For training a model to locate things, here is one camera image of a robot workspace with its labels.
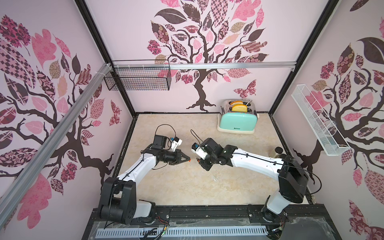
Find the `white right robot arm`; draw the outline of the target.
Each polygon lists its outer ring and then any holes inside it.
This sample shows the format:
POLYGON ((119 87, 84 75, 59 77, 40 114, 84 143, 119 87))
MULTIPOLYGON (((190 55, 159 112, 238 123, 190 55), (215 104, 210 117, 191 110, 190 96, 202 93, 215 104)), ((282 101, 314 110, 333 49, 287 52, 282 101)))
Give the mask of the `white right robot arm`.
POLYGON ((208 138, 194 143, 192 152, 199 156, 200 166, 209 171, 213 165, 244 168, 266 175, 279 182, 279 188, 270 195, 261 212, 266 222, 272 223, 290 204, 301 204, 305 198, 308 175, 291 156, 270 158, 246 152, 236 146, 217 144, 208 138))

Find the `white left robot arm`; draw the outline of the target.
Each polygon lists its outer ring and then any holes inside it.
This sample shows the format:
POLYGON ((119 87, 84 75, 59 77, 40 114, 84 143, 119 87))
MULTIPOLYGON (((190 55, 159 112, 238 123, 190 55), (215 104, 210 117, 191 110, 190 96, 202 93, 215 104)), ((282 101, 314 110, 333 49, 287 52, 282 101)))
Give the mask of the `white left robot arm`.
POLYGON ((143 151, 139 160, 131 168, 116 178, 110 177, 105 180, 97 211, 99 217, 125 225, 130 224, 133 219, 144 218, 150 222, 153 221, 156 204, 139 201, 137 186, 159 162, 174 166, 190 160, 191 158, 179 149, 174 152, 143 151))

